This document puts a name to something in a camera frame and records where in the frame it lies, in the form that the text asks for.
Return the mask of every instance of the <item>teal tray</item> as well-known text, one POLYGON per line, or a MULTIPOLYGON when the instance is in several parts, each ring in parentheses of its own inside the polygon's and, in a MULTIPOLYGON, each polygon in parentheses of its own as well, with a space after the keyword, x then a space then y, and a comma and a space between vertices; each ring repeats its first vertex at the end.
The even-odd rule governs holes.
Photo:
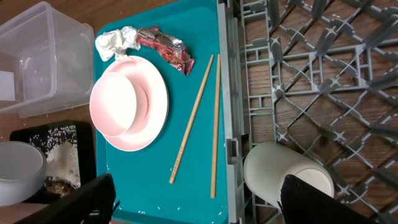
MULTIPOLYGON (((148 59, 162 74, 169 93, 169 113, 155 141, 137 152, 114 148, 96 130, 97 174, 112 174, 116 200, 121 201, 113 218, 134 223, 228 223, 222 106, 216 198, 210 198, 216 59, 220 51, 217 21, 215 0, 186 0, 107 24, 98 32, 102 34, 124 26, 159 25, 162 32, 183 40, 196 59, 192 73, 186 77, 153 49, 142 47, 140 51, 127 52, 148 59), (205 91, 177 177, 174 184, 169 184, 171 168, 211 54, 215 59, 205 91)), ((102 62, 94 49, 95 81, 112 62, 114 59, 102 62)))

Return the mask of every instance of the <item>brown wooden surface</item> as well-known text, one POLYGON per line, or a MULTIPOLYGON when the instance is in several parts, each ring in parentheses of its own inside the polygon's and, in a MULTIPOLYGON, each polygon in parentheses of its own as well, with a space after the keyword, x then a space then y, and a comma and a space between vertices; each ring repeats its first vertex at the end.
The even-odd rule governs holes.
MULTIPOLYGON (((37 4, 41 0, 0 0, 0 25, 21 12, 37 4)), ((87 23, 97 32, 106 24, 140 12, 174 2, 175 0, 47 0, 53 8, 87 23)), ((71 110, 20 119, 18 115, 0 115, 0 142, 8 141, 11 132, 56 121, 72 119, 91 123, 88 106, 71 110)), ((14 223, 34 213, 44 205, 20 203, 10 207, 0 207, 0 224, 14 223)))

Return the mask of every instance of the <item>crumpled tissue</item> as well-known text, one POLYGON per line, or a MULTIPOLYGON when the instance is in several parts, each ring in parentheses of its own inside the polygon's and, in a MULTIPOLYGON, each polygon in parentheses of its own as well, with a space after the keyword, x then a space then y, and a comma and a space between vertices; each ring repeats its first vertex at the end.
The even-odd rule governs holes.
POLYGON ((116 60, 130 60, 130 57, 126 55, 126 50, 128 48, 139 50, 141 47, 136 42, 136 35, 137 30, 131 26, 99 35, 95 40, 95 47, 102 61, 106 62, 113 55, 115 55, 116 60))

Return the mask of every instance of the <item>black tray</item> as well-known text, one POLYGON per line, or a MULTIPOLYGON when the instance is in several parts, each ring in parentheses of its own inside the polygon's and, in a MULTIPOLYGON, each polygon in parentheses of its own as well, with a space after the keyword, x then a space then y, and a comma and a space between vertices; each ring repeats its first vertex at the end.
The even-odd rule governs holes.
MULTIPOLYGON (((95 151, 91 124, 72 120, 45 124, 33 128, 13 131, 10 135, 10 141, 21 141, 29 144, 30 140, 32 139, 35 141, 49 142, 49 130, 53 130, 55 128, 61 129, 68 126, 75 126, 76 134, 73 136, 63 134, 60 136, 60 138, 63 139, 62 142, 68 139, 71 141, 71 143, 77 144, 80 182, 81 185, 84 185, 96 178, 95 151)), ((35 144, 35 146, 46 155, 46 152, 51 150, 54 144, 57 144, 57 142, 54 141, 48 144, 35 144)), ((28 198, 25 202, 52 203, 59 198, 59 194, 49 194, 47 190, 42 187, 35 195, 33 195, 31 198, 28 198)))

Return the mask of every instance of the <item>red wrapper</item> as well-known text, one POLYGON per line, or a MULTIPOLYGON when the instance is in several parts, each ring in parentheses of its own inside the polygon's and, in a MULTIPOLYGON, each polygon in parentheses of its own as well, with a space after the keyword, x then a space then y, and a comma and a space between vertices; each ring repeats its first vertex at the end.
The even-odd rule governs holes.
POLYGON ((140 28, 136 42, 156 49, 164 60, 186 76, 191 73, 195 59, 191 58, 185 44, 180 39, 162 33, 159 26, 140 28))

